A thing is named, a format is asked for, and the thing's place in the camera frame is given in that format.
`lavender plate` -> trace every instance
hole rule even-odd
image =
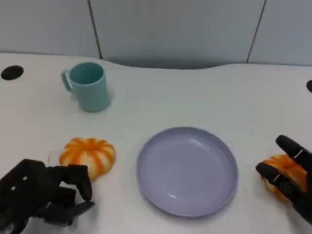
[[[191,127],[152,137],[139,154],[136,174],[153,204],[185,217],[218,211],[231,200],[238,182],[236,161],[226,144]]]

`black cable hole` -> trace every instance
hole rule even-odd
[[[1,78],[4,80],[14,80],[19,78],[24,73],[24,69],[21,66],[14,65],[5,68],[1,72]]]

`mug handle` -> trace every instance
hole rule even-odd
[[[67,89],[67,91],[72,93],[73,89],[72,89],[72,87],[70,87],[70,85],[68,83],[66,74],[69,75],[69,71],[68,70],[63,70],[62,73],[60,74],[60,76],[62,77],[63,84],[64,84],[65,88]]]

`small pumpkin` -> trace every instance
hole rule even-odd
[[[296,164],[288,155],[274,155],[263,161],[277,168],[280,172],[287,174],[293,181],[295,181],[302,191],[307,190],[306,174],[303,168]],[[274,185],[270,184],[266,178],[262,178],[266,187],[273,192],[278,198],[289,201]]]
[[[73,138],[59,157],[61,166],[79,164],[88,166],[91,180],[111,170],[116,159],[116,152],[110,143],[96,138]]]

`white wall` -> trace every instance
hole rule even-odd
[[[99,58],[87,0],[0,0],[0,52]]]
[[[267,0],[249,62],[312,65],[312,1]]]
[[[264,0],[91,0],[104,59],[198,68],[243,62]]]

